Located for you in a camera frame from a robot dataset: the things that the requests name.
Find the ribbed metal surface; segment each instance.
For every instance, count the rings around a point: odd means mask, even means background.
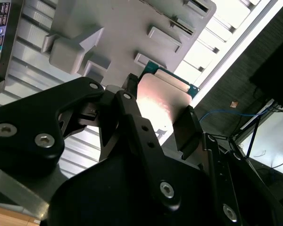
[[[25,1],[6,88],[0,94],[0,106],[79,77],[51,66],[49,55],[40,53],[44,36],[51,27],[56,3],[57,1]],[[84,132],[67,138],[65,146],[59,164],[62,172],[71,177],[98,162],[98,129],[88,127]]]

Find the dark wall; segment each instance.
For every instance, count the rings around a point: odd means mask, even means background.
[[[249,79],[282,43],[283,8],[198,104],[195,108],[198,118],[215,109],[257,113],[265,105],[268,97],[260,89],[256,89]],[[235,109],[230,107],[232,101],[238,101]],[[249,119],[250,117],[228,113],[212,113],[202,121],[201,125],[206,132],[228,136]],[[174,136],[166,141],[164,147],[176,149]]]

